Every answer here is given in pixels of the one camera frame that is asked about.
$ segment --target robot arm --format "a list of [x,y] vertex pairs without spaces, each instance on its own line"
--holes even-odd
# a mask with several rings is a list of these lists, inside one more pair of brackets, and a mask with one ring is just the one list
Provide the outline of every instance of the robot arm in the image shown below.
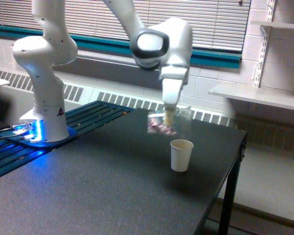
[[35,123],[39,131],[24,136],[30,142],[55,142],[69,136],[64,114],[63,82],[53,66],[67,64],[77,56],[77,46],[65,26],[65,0],[32,0],[32,14],[43,36],[19,39],[13,47],[15,60],[29,74],[34,108],[20,121]]
[[121,22],[130,38],[136,63],[145,70],[160,67],[166,111],[175,110],[183,85],[188,82],[192,55],[192,29],[179,18],[144,27],[132,0],[103,0]]

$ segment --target teal window sill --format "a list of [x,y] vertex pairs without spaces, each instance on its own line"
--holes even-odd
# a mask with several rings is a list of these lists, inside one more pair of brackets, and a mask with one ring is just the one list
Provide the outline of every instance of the teal window sill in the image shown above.
[[[40,30],[0,25],[0,38],[19,39],[30,35],[43,35]],[[113,52],[130,55],[128,41],[97,38],[91,36],[71,35],[79,48]],[[208,65],[238,69],[242,55],[228,52],[194,49],[191,57],[192,65]]]

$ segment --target window blinds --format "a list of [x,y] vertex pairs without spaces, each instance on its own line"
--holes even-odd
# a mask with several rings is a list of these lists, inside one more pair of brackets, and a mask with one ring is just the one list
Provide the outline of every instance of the window blinds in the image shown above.
[[[241,51],[251,0],[134,0],[146,26],[170,17],[187,20],[193,46]],[[66,0],[72,34],[128,40],[121,24],[102,0]],[[41,29],[31,15],[31,0],[0,0],[0,24]]]

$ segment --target shelf bracket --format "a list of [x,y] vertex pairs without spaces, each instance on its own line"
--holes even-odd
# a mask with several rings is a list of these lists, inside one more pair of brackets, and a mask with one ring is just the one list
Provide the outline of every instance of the shelf bracket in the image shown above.
[[273,9],[275,5],[275,0],[268,0],[267,5],[269,8]]
[[261,28],[261,31],[263,32],[263,34],[268,37],[269,34],[270,34],[270,28],[271,27],[266,26],[266,25],[261,25],[260,28]]
[[[267,4],[269,7],[267,22],[272,22],[275,0],[268,0]],[[260,81],[261,81],[261,77],[262,77],[262,73],[263,73],[263,67],[264,67],[264,63],[265,63],[265,56],[266,56],[266,52],[267,52],[270,29],[271,29],[270,26],[265,26],[265,25],[261,25],[260,28],[264,34],[264,39],[263,39],[263,44],[261,47],[260,59],[258,61],[258,64],[255,66],[255,70],[254,70],[254,77],[253,77],[254,87],[260,87]],[[255,109],[255,105],[256,104],[254,104],[254,103],[250,103],[249,108]]]

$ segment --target paper cup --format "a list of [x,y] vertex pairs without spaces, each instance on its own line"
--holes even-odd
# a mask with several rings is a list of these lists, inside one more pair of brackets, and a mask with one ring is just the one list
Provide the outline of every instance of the paper cup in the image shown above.
[[186,140],[173,140],[171,145],[171,168],[178,172],[187,171],[193,143]]

